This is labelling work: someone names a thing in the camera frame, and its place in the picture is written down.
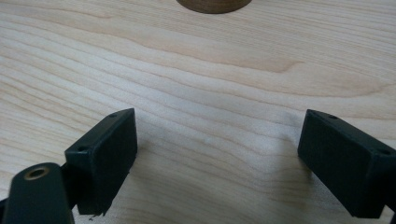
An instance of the brown cylindrical object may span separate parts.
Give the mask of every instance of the brown cylindrical object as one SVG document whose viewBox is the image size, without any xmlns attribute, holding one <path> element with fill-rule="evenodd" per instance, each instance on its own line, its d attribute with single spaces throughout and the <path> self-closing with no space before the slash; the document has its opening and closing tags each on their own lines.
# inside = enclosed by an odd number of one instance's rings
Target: brown cylindrical object
<svg viewBox="0 0 396 224">
<path fill-rule="evenodd" d="M 183 7 L 207 13 L 220 14 L 235 11 L 247 5 L 251 0 L 177 0 Z"/>
</svg>

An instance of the metal ring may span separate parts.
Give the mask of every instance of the metal ring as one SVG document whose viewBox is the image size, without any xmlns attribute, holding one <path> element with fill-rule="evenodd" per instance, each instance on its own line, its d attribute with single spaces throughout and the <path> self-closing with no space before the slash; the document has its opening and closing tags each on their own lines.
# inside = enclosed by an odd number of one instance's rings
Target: metal ring
<svg viewBox="0 0 396 224">
<path fill-rule="evenodd" d="M 27 172 L 24 175 L 25 180 L 36 180 L 38 178 L 43 177 L 44 175 L 47 175 L 50 172 L 50 169 L 46 166 L 40 166 L 36 167 L 35 169 Z"/>
</svg>

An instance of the wooden bowl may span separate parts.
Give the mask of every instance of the wooden bowl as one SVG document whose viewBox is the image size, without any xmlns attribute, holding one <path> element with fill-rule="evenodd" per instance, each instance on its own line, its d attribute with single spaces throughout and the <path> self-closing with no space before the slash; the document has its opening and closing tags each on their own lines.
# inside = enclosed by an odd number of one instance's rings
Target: wooden bowl
<svg viewBox="0 0 396 224">
<path fill-rule="evenodd" d="M 235 11 L 247 5 L 251 0 L 177 0 L 183 7 L 207 13 L 220 14 Z"/>
</svg>

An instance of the brown round object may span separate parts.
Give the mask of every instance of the brown round object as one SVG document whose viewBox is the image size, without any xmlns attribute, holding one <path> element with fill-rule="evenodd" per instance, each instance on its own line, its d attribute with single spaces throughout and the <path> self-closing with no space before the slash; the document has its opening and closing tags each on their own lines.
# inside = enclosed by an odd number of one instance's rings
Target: brown round object
<svg viewBox="0 0 396 224">
<path fill-rule="evenodd" d="M 235 11 L 247 5 L 251 0 L 177 0 L 183 7 L 207 13 L 220 14 Z"/>
</svg>

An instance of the light wood tabletop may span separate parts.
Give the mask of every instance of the light wood tabletop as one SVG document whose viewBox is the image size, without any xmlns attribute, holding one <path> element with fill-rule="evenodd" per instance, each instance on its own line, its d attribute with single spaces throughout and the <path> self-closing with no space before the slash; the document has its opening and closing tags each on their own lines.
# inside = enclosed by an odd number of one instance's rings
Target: light wood tabletop
<svg viewBox="0 0 396 224">
<path fill-rule="evenodd" d="M 352 217 L 298 159 L 306 109 L 396 147 L 396 1 L 0 0 L 0 198 L 134 107 L 139 152 L 77 223 L 389 223 Z"/>
</svg>

